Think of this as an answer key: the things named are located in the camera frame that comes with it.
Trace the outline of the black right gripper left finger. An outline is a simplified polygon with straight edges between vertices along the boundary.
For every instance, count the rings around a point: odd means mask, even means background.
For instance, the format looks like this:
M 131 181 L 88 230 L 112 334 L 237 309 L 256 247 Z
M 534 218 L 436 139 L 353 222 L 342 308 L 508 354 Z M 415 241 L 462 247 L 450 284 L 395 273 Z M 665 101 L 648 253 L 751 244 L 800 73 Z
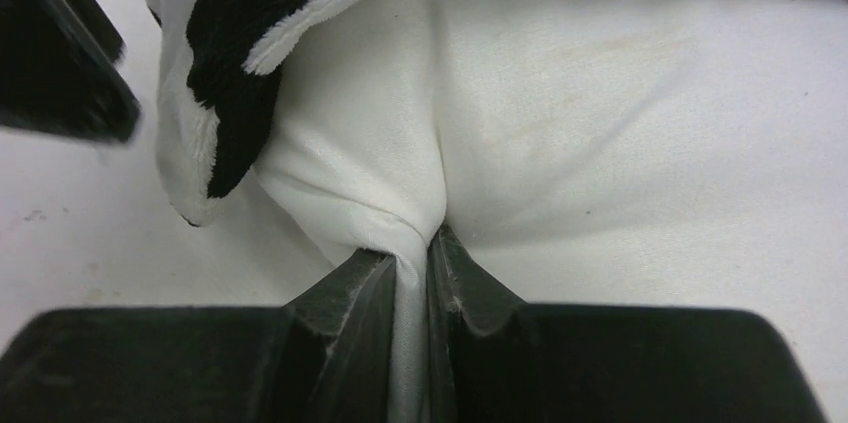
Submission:
M 282 307 L 67 308 L 1 358 L 5 422 L 383 422 L 395 266 L 357 251 Z

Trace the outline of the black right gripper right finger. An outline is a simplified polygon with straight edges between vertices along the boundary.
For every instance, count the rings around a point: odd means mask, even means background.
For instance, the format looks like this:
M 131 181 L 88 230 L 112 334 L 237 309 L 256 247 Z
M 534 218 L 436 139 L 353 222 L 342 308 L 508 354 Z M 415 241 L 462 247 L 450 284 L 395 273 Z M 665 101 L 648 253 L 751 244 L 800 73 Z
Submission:
M 529 303 L 442 227 L 428 250 L 434 422 L 821 422 L 780 334 L 740 310 Z

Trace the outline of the black white striped pillowcase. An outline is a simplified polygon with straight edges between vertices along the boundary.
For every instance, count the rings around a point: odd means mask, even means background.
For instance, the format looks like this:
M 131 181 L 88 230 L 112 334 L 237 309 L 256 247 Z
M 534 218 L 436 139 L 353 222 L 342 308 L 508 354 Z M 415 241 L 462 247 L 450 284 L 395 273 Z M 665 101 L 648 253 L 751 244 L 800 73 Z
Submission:
M 690 45 L 679 0 L 146 0 L 156 158 L 203 227 L 245 175 L 305 229 L 427 233 L 574 108 L 635 101 Z

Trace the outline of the white pillow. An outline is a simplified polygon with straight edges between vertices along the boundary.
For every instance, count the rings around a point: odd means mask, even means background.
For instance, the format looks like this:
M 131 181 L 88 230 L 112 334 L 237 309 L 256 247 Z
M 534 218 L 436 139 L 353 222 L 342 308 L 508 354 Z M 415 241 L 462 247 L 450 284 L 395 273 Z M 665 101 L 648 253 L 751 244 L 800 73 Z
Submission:
M 527 299 L 754 310 L 847 418 L 847 0 L 362 0 L 254 171 L 329 261 L 398 257 L 393 422 L 444 223 Z

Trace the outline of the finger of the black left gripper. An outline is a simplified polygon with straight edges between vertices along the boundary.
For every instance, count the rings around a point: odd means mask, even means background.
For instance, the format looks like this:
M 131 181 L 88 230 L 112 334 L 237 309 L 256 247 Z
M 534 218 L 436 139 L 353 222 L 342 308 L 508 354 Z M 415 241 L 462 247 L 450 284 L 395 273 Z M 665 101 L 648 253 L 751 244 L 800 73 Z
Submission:
M 96 0 L 1 0 L 1 126 L 124 145 L 141 119 L 125 44 Z

